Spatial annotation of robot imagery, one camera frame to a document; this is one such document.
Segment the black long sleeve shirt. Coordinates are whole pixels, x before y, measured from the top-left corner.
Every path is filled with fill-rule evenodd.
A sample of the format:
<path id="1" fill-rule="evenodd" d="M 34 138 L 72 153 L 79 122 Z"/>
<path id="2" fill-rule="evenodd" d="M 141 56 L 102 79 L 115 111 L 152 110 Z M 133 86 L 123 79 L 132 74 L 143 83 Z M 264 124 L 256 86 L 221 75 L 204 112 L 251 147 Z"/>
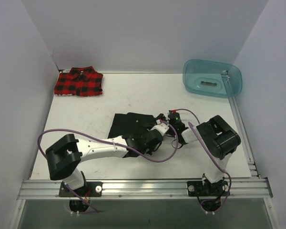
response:
<path id="1" fill-rule="evenodd" d="M 121 136 L 126 141 L 125 145 L 135 149 L 135 135 L 150 131 L 157 124 L 157 121 L 157 118 L 147 114 L 115 114 L 108 138 Z"/>

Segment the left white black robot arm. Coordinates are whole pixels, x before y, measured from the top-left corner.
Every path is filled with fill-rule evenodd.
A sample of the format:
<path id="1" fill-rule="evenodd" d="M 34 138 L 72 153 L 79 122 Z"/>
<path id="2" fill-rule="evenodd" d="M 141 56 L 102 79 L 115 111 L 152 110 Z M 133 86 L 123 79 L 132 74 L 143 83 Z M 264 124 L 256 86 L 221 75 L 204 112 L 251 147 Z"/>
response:
<path id="1" fill-rule="evenodd" d="M 163 132 L 152 129 L 144 134 L 121 135 L 93 142 L 67 134 L 46 150 L 50 179 L 62 180 L 74 195 L 82 196 L 87 190 L 87 184 L 84 174 L 77 169 L 79 163 L 108 157 L 128 158 L 151 154 L 162 144 L 163 136 Z"/>

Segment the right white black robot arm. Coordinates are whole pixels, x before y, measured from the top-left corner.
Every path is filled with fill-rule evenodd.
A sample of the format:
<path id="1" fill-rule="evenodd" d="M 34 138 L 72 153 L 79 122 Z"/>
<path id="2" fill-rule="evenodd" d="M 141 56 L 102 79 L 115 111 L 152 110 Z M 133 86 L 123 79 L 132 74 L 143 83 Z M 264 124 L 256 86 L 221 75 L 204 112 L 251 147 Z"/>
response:
<path id="1" fill-rule="evenodd" d="M 168 121 L 177 132 L 178 144 L 183 146 L 198 140 L 212 156 L 203 174 L 202 190 L 213 195 L 224 182 L 227 163 L 241 144 L 240 136 L 220 115 L 200 123 L 195 131 L 185 126 L 176 110 L 169 111 Z"/>

